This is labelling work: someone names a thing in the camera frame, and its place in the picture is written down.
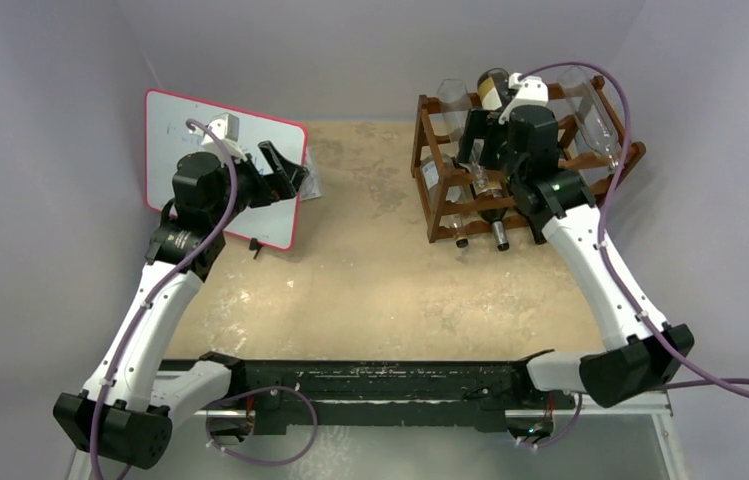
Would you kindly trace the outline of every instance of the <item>wall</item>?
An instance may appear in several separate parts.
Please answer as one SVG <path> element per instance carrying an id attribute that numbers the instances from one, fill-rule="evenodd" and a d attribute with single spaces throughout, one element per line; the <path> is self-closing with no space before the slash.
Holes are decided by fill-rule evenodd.
<path id="1" fill-rule="evenodd" d="M 691 359 L 749 376 L 749 2 L 648 1 L 611 70 L 648 146 L 611 234 L 691 326 Z M 702 388 L 672 401 L 692 478 L 749 478 L 749 400 Z"/>
<path id="2" fill-rule="evenodd" d="M 644 4 L 119 1 L 164 88 L 295 119 L 411 119 L 443 78 L 608 63 Z"/>
<path id="3" fill-rule="evenodd" d="M 152 231 L 150 86 L 113 1 L 0 1 L 0 478 L 67 472 L 50 410 L 114 336 Z"/>

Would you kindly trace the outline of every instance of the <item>tabletop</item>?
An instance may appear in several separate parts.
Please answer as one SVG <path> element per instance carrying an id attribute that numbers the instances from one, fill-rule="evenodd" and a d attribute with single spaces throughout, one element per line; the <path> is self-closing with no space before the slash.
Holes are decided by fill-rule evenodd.
<path id="1" fill-rule="evenodd" d="M 466 249 L 429 244 L 410 175 L 412 123 L 306 125 L 324 196 L 302 202 L 295 244 L 227 237 L 167 358 L 514 360 L 602 348 L 562 258 L 528 229 Z"/>

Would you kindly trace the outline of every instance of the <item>dry erase board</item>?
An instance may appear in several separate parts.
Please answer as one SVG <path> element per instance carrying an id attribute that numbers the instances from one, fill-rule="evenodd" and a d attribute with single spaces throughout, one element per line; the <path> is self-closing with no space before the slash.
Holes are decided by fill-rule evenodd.
<path id="1" fill-rule="evenodd" d="M 148 90 L 145 96 L 147 204 L 161 210 L 174 191 L 171 178 L 177 161 L 184 155 L 201 150 L 201 135 L 186 127 L 194 118 L 208 124 L 217 115 L 229 113 L 239 119 L 239 144 L 253 157 L 260 172 L 269 172 L 268 163 L 257 144 L 270 140 L 290 162 L 302 165 L 306 152 L 306 130 L 303 125 L 271 118 L 266 115 L 218 105 L 196 98 L 162 90 Z M 299 197 L 262 208 L 249 208 L 236 217 L 224 230 L 243 238 L 256 238 L 260 243 L 288 250 L 294 243 Z"/>

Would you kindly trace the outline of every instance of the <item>gray wall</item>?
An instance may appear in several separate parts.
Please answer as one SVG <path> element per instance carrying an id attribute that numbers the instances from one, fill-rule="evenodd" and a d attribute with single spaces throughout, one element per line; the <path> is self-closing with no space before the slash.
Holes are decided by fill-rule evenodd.
<path id="1" fill-rule="evenodd" d="M 119 0 L 166 89 L 295 119 L 413 118 L 443 78 L 609 63 L 644 0 Z"/>
<path id="2" fill-rule="evenodd" d="M 114 1 L 0 1 L 0 478 L 64 478 L 50 409 L 138 280 L 152 83 L 136 45 Z"/>
<path id="3" fill-rule="evenodd" d="M 648 1 L 611 70 L 648 146 L 611 234 L 691 358 L 749 376 L 749 2 Z M 749 400 L 672 400 L 692 478 L 749 478 Z"/>

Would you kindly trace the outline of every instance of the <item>whiteboard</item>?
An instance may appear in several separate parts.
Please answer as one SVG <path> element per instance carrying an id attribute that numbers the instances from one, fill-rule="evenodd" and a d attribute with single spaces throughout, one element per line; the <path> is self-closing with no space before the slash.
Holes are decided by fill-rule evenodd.
<path id="1" fill-rule="evenodd" d="M 202 135 L 193 134 L 186 120 L 208 124 L 217 115 L 229 113 L 239 119 L 239 144 L 253 157 L 256 168 L 270 173 L 270 167 L 257 144 L 270 140 L 287 160 L 303 165 L 307 135 L 303 125 L 271 118 L 253 112 L 177 93 L 150 89 L 145 95 L 145 192 L 147 205 L 161 210 L 174 197 L 171 179 L 177 172 L 177 161 L 189 153 L 202 150 Z M 248 208 L 224 229 L 225 232 L 251 239 L 266 246 L 288 250 L 294 243 L 297 209 L 300 197 L 267 207 Z"/>

